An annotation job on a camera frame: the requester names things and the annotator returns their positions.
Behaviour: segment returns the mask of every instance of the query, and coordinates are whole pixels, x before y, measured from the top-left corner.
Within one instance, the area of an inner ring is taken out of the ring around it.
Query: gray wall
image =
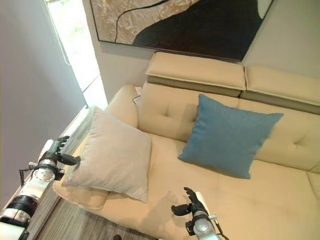
[[[43,0],[0,0],[1,206],[18,169],[37,161],[85,100],[65,64]]]
[[[154,50],[99,42],[90,0],[83,0],[83,5],[110,102],[122,85],[144,83]],[[319,0],[274,0],[243,64],[320,77],[319,9]]]
[[[243,63],[320,78],[320,0],[275,0]]]

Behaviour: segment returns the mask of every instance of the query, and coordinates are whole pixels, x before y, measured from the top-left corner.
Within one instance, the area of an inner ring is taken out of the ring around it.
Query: abstract painting
[[[241,61],[272,0],[90,0],[99,41]]]

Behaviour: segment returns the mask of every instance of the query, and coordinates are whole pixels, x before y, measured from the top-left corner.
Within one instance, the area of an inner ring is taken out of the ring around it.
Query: beige sofa
[[[132,101],[135,88],[126,85],[107,111],[152,137],[148,202],[60,181],[54,189],[61,197],[156,238],[188,240],[195,239],[185,229],[191,215],[174,216],[171,205],[188,203],[183,187],[189,187],[202,193],[231,240],[320,239],[320,79],[160,52],[146,74],[139,107]],[[251,179],[177,158],[191,135],[200,93],[238,109],[284,113],[258,151]]]

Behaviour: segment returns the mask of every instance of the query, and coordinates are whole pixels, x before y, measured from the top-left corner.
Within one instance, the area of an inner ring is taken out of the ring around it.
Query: throw pillow
[[[282,116],[228,107],[200,94],[192,134],[178,158],[250,179],[257,151]]]
[[[151,137],[95,108],[80,163],[67,187],[90,187],[124,193],[146,203]]]

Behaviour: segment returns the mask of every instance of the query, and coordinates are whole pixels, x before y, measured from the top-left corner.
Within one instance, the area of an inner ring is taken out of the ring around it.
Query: blue pillow
[[[178,158],[250,179],[257,151],[283,115],[225,106],[200,94],[192,134]]]

